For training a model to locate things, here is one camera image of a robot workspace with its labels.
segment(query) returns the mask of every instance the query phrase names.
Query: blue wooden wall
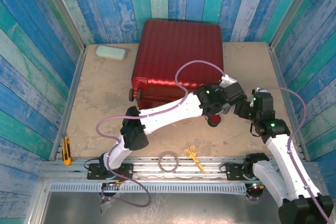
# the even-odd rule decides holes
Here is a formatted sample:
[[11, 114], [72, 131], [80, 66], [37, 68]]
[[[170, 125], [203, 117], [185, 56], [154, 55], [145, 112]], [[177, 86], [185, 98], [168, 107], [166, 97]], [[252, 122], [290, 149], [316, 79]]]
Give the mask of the blue wooden wall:
[[[304, 0], [276, 54], [287, 86], [307, 104], [301, 132], [336, 198], [336, 0]], [[303, 106], [291, 98], [301, 122]]]
[[0, 223], [23, 223], [79, 49], [52, 0], [0, 0]]
[[63, 0], [86, 45], [139, 42], [150, 18], [219, 24], [223, 41], [270, 42], [293, 0]]

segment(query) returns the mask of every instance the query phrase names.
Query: metal frame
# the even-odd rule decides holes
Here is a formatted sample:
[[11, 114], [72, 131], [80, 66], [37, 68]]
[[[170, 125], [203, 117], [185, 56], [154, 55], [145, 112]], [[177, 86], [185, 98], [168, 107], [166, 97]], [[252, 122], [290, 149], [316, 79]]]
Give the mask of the metal frame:
[[[281, 68], [280, 68], [280, 65], [279, 65], [279, 62], [278, 62], [278, 58], [275, 54], [275, 50], [269, 48], [269, 55], [271, 57], [271, 61], [272, 61], [272, 64], [273, 64], [275, 74], [276, 74], [277, 79], [278, 79], [279, 86], [282, 87], [282, 88], [287, 88], [287, 85], [285, 83], [285, 80], [284, 80], [282, 72], [281, 72]], [[292, 125], [293, 130], [296, 130], [299, 127], [299, 123], [298, 123], [298, 120], [296, 118], [294, 108], [293, 108], [293, 105], [292, 105], [291, 100], [290, 100], [289, 93], [284, 91], [284, 90], [282, 90], [281, 93], [282, 93], [283, 101], [284, 101], [286, 109], [287, 109], [289, 121]], [[301, 131], [299, 131], [296, 134], [295, 139], [297, 141], [297, 144], [299, 145], [299, 147], [301, 148], [301, 150], [303, 152], [305, 160], [310, 161], [309, 154], [307, 152], [306, 144], [304, 143]]]
[[302, 2], [303, 2], [303, 0], [293, 0], [293, 2], [290, 4], [290, 7], [288, 8], [285, 16], [283, 17], [280, 25], [278, 26], [276, 32], [274, 33], [274, 35], [271, 39], [270, 46], [271, 46], [272, 49], [276, 48], [276, 46], [280, 42], [280, 39], [284, 35], [284, 33], [285, 33], [287, 27], [289, 26], [290, 22], [293, 20], [295, 14], [298, 11], [298, 9], [300, 8]]
[[70, 12], [68, 10], [68, 7], [66, 6], [66, 4], [64, 3], [63, 0], [52, 0], [54, 2], [54, 4], [56, 5], [62, 19], [64, 20], [65, 24], [67, 25], [67, 27], [69, 28], [69, 31], [73, 37], [73, 39], [75, 40], [77, 46], [79, 47], [80, 50], [84, 50], [85, 49], [85, 44], [79, 34], [79, 31], [74, 23], [74, 21], [72, 20], [72, 17], [70, 15]]
[[69, 90], [67, 103], [65, 105], [64, 114], [62, 116], [61, 124], [59, 126], [59, 129], [58, 129], [58, 132], [57, 132], [57, 135], [56, 135], [56, 139], [55, 139], [53, 148], [51, 149], [51, 153], [50, 153], [50, 156], [49, 156], [50, 161], [55, 160], [56, 154], [57, 154], [57, 151], [58, 151], [58, 147], [61, 143], [62, 138], [66, 134], [68, 124], [69, 124], [69, 120], [70, 120], [70, 116], [71, 116], [72, 106], [74, 104], [74, 100], [75, 100], [75, 96], [76, 96], [76, 93], [77, 93], [77, 88], [78, 88], [80, 76], [82, 74], [82, 70], [83, 70], [83, 66], [84, 66], [84, 62], [85, 62], [86, 53], [87, 53], [86, 49], [82, 50], [80, 52], [79, 59], [78, 59], [78, 62], [77, 62], [77, 66], [76, 66], [76, 70], [75, 70], [75, 73], [74, 73], [74, 78], [72, 80], [72, 84], [71, 84], [71, 87], [70, 87], [70, 90]]
[[[128, 158], [124, 163], [134, 165], [133, 178], [144, 184], [151, 193], [216, 193], [244, 195], [246, 191], [245, 183], [259, 182], [253, 181], [228, 181], [226, 173], [219, 170], [222, 163], [242, 163], [242, 157], [199, 157], [206, 170], [203, 175], [199, 172], [192, 160], [186, 157], [179, 157], [179, 168], [175, 173], [163, 173], [158, 167], [159, 157], [137, 157]], [[56, 161], [43, 162], [41, 167], [40, 183], [36, 189], [35, 197], [26, 218], [25, 223], [40, 224], [43, 221], [44, 212], [48, 204], [50, 192], [92, 192], [98, 193], [103, 183], [115, 180], [87, 180], [87, 170], [83, 164], [86, 158], [74, 158], [69, 166], [65, 166], [61, 159]], [[278, 165], [273, 157], [270, 162], [274, 169]], [[317, 163], [302, 161], [310, 178], [315, 185], [326, 194], [323, 178]], [[166, 169], [173, 167], [174, 158], [164, 157], [162, 165]], [[145, 193], [139, 186], [125, 182], [122, 193]], [[117, 192], [115, 187], [107, 192]]]

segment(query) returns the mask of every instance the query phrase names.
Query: scissors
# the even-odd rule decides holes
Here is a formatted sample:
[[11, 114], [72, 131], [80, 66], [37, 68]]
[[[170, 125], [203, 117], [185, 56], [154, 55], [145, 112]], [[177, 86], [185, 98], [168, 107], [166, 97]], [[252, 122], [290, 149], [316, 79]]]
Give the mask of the scissors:
[[197, 154], [197, 148], [195, 145], [190, 146], [189, 149], [185, 149], [183, 151], [183, 154], [186, 157], [190, 157], [194, 160], [195, 164], [197, 165], [198, 169], [201, 171], [201, 173], [205, 174], [204, 168], [203, 166], [200, 164], [200, 162], [198, 161], [198, 158], [196, 157]]

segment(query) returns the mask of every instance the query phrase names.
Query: black mount plate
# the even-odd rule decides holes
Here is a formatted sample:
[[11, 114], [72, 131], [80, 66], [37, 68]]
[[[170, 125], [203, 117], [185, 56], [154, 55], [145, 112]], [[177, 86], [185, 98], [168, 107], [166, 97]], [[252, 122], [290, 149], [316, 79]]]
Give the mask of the black mount plate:
[[243, 164], [227, 163], [225, 164], [227, 180], [247, 180], [243, 177]]
[[[106, 170], [105, 167], [100, 167], [99, 163], [89, 164], [89, 171], [87, 179], [89, 180], [101, 180], [101, 179], [110, 179], [110, 180], [123, 180], [120, 177], [115, 177], [114, 174]], [[116, 173], [123, 175], [127, 178], [132, 178], [133, 176], [133, 164], [122, 164], [118, 169], [114, 170]]]

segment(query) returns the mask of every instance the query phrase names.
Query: red suitcase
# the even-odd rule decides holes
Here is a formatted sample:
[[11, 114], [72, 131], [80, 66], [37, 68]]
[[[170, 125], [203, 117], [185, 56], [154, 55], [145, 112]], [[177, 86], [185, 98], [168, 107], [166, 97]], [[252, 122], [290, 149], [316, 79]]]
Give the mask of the red suitcase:
[[[218, 25], [147, 20], [136, 56], [129, 99], [140, 110], [154, 108], [184, 96], [174, 78], [185, 63], [206, 60], [223, 69], [222, 31]], [[181, 71], [179, 83], [192, 92], [219, 84], [221, 77], [211, 66], [194, 63]]]

